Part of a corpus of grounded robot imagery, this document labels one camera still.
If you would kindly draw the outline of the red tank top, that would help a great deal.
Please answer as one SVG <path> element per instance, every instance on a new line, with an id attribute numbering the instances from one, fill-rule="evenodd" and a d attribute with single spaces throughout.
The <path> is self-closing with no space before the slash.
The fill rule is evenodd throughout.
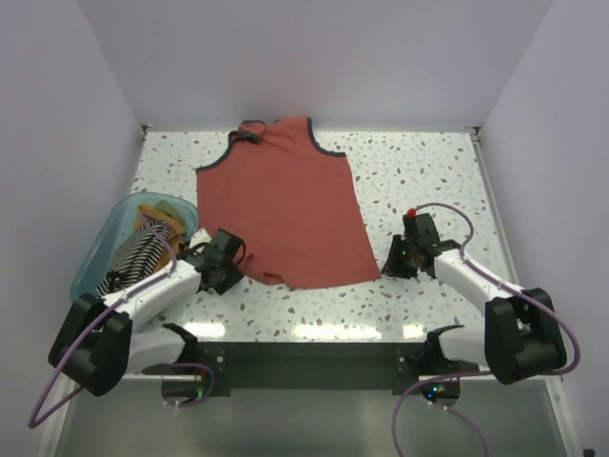
<path id="1" fill-rule="evenodd" d="M 244 121 L 196 170 L 201 228 L 246 243 L 242 272 L 290 288 L 336 288 L 381 273 L 346 155 L 322 148 L 308 117 Z"/>

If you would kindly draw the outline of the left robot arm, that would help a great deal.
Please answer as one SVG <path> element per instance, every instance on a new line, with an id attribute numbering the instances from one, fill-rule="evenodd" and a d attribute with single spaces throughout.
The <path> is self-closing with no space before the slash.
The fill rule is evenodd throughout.
<path id="1" fill-rule="evenodd" d="M 227 292 L 242 280 L 245 256 L 245 241 L 218 229 L 133 286 L 104 297 L 81 295 L 51 346 L 49 363 L 94 396 L 110 392 L 124 375 L 147 368 L 191 371 L 200 359 L 196 336 L 176 324 L 150 332 L 141 327 L 200 291 Z"/>

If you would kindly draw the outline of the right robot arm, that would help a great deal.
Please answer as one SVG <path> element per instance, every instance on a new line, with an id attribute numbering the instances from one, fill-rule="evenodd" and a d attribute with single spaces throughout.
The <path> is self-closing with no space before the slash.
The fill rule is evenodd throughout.
<path id="1" fill-rule="evenodd" d="M 503 281 L 461 244 L 443 240 L 431 215 L 411 210 L 403 216 L 403 234 L 393 237 L 382 273 L 403 279 L 424 273 L 481 314 L 478 328 L 453 324 L 429 331 L 422 352 L 410 360 L 418 368 L 444 374 L 465 362 L 489 368 L 504 385 L 565 368 L 567 352 L 549 294 Z"/>

